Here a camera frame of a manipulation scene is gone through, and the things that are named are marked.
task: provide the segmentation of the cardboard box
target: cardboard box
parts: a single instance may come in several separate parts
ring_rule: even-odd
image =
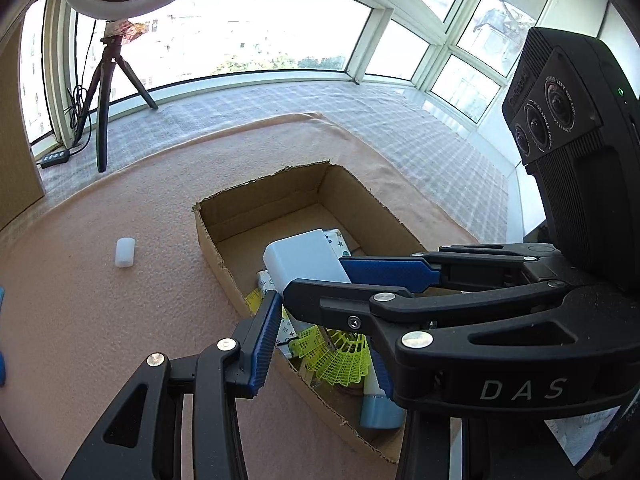
[[[328,162],[285,168],[221,191],[193,209],[202,252],[243,317],[251,315],[244,297],[257,286],[262,254],[275,240],[339,228],[355,255],[404,256],[425,250],[349,171]],[[361,397],[324,381],[312,384],[280,352],[274,352],[272,364],[354,450],[398,461],[402,431],[359,428]]]

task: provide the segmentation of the screw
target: screw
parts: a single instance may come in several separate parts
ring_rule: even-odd
[[[433,343],[433,336],[429,332],[416,330],[402,336],[402,344],[408,348],[425,348]]]
[[[395,298],[396,295],[392,292],[379,292],[373,297],[373,299],[376,301],[391,301]]]
[[[218,347],[218,350],[228,352],[229,350],[233,350],[236,347],[236,340],[231,339],[230,337],[225,337],[218,341],[218,344],[216,346]]]
[[[362,323],[360,322],[360,318],[358,316],[349,316],[349,319],[347,319],[347,325],[349,325],[349,327],[353,330],[357,330],[360,328]]]
[[[157,352],[146,358],[146,364],[149,366],[159,366],[162,363],[164,363],[164,356]]]

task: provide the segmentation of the white cylinder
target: white cylinder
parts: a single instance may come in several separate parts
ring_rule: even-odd
[[[121,238],[116,244],[116,267],[130,267],[133,265],[133,251],[136,241],[133,238]]]

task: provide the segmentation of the camera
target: camera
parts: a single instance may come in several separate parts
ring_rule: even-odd
[[[640,110],[600,40],[532,28],[502,114],[576,267],[640,288]]]

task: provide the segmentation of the plaid cloth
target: plaid cloth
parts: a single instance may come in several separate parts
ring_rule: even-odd
[[[67,164],[41,170],[46,196],[0,232],[0,250],[73,193],[144,156],[223,128],[311,111],[381,153],[478,241],[505,241],[507,178],[448,126],[386,85],[296,82],[218,90],[112,121],[107,171],[96,170],[95,137]]]

